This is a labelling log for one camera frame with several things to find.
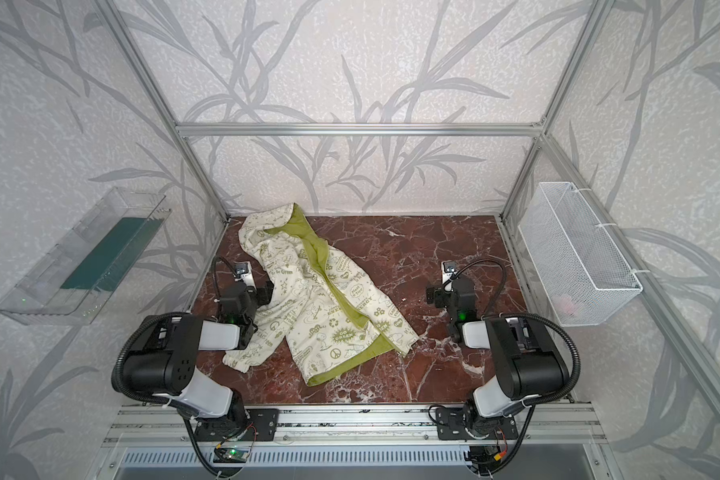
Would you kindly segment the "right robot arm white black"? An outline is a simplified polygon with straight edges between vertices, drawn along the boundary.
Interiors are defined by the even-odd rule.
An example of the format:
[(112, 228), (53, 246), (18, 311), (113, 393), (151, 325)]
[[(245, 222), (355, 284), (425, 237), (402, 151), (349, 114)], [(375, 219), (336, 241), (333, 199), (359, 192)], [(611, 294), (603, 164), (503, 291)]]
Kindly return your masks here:
[(488, 438), (509, 425), (524, 409), (566, 397), (581, 374), (573, 339), (554, 322), (528, 312), (477, 315), (474, 283), (452, 277), (442, 287), (429, 286), (426, 302), (445, 310), (452, 339), (470, 349), (488, 350), (494, 376), (476, 388), (461, 409), (438, 407), (435, 423), (444, 436)]

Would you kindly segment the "cream green printed jacket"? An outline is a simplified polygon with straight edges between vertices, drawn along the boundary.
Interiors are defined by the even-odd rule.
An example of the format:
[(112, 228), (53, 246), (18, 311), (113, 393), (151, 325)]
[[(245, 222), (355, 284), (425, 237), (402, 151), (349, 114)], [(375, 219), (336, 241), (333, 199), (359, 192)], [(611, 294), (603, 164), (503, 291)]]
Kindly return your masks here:
[(250, 343), (226, 351), (226, 366), (245, 373), (285, 342), (305, 383), (316, 386), (384, 353), (406, 356), (418, 341), (393, 301), (314, 232), (299, 205), (248, 216), (238, 237), (274, 289)]

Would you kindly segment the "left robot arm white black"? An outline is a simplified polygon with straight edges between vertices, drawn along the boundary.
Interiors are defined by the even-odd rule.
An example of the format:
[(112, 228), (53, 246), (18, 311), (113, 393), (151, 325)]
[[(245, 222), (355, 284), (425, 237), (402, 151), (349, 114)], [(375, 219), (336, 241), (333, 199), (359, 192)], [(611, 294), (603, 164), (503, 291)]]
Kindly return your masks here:
[(187, 312), (145, 317), (115, 361), (113, 389), (196, 419), (197, 434), (243, 434), (251, 420), (241, 395), (202, 373), (197, 357), (203, 351), (246, 351), (258, 331), (257, 310), (269, 304), (273, 290), (270, 281), (256, 288), (238, 280), (217, 300), (217, 319)]

